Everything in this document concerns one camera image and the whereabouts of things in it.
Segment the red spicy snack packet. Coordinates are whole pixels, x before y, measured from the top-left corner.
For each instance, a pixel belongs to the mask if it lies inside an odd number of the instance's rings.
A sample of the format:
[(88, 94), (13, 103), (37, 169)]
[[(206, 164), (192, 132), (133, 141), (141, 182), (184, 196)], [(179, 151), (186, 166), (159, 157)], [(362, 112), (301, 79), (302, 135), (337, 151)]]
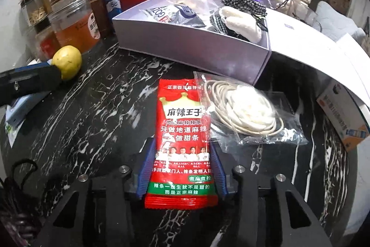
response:
[(145, 195), (147, 209), (215, 206), (210, 119), (193, 79), (161, 79), (157, 91), (156, 153)]

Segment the black white gingham plush toy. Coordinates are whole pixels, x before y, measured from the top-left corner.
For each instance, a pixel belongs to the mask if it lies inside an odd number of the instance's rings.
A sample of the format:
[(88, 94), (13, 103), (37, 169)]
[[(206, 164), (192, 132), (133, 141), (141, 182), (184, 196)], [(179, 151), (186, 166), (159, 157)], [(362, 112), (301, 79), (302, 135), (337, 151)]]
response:
[(217, 33), (258, 44), (265, 25), (267, 8), (258, 0), (220, 0), (222, 6), (211, 13), (210, 22)]

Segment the yellow lemon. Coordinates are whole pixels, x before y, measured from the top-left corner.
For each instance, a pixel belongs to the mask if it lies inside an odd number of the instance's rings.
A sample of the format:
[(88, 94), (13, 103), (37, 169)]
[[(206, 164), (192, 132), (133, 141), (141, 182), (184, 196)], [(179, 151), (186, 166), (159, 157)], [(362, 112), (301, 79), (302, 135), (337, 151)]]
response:
[(68, 81), (79, 72), (82, 66), (82, 54), (74, 46), (64, 46), (54, 54), (51, 64), (60, 70), (62, 80)]

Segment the wide clear plastic jar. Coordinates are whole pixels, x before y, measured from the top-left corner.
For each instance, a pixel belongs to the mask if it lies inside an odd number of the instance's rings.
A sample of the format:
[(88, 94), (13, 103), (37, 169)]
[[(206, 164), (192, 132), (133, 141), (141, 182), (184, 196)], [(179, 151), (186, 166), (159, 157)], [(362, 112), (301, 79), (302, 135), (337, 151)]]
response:
[(70, 45), (86, 53), (100, 40), (97, 20), (87, 0), (75, 0), (48, 19), (61, 47)]

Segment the lavender gift box tray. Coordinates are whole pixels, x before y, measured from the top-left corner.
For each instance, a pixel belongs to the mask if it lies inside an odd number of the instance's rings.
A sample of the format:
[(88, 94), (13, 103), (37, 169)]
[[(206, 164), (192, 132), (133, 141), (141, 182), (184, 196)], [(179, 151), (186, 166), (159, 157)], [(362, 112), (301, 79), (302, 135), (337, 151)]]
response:
[(113, 18), (120, 48), (169, 59), (255, 85), (270, 55), (268, 33), (259, 43), (182, 25), (157, 22), (145, 9), (169, 0), (147, 0)]

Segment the medicine box blue orange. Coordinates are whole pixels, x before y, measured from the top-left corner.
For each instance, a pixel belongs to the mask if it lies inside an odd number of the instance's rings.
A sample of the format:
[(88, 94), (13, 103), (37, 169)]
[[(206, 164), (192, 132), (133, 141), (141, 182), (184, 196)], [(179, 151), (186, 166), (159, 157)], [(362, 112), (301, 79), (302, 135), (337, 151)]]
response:
[(343, 84), (331, 80), (317, 103), (334, 126), (346, 151), (369, 137), (369, 107)]

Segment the lavender gift box lid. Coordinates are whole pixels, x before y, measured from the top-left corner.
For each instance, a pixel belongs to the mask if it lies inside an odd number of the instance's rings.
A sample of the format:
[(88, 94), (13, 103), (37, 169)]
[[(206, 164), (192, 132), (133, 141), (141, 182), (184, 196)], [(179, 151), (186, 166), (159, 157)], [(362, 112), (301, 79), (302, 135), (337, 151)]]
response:
[(271, 50), (319, 70), (369, 105), (369, 56), (346, 34), (337, 42), (278, 11), (267, 9)]

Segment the grey quilted sofa cushion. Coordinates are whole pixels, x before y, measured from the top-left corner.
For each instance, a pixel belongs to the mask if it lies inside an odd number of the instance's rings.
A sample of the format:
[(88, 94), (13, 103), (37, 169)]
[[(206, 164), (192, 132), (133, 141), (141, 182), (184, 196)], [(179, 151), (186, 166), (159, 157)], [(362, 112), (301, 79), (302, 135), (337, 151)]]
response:
[(320, 1), (315, 10), (316, 17), (312, 26), (317, 31), (337, 42), (345, 34), (349, 34), (358, 44), (365, 38), (365, 32), (356, 23), (343, 14), (337, 12), (329, 3)]

